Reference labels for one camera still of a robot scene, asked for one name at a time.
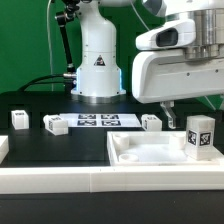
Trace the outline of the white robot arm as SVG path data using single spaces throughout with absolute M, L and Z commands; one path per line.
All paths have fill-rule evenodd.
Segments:
M 80 20 L 82 63 L 74 73 L 76 98 L 109 102 L 123 95 L 116 64 L 116 28 L 101 6 L 127 6 L 136 0 L 70 0 L 65 18 Z M 176 127 L 178 99 L 224 94 L 224 0 L 142 0 L 165 24 L 136 38 L 140 51 L 132 64 L 132 95 L 141 103 L 158 102 Z

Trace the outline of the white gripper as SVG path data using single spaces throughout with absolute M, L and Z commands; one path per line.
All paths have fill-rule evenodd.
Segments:
M 172 100 L 224 93 L 224 56 L 188 60 L 184 48 L 195 39 L 192 19 L 166 22 L 136 38 L 132 94 L 141 103 L 161 102 L 170 129 L 176 128 Z

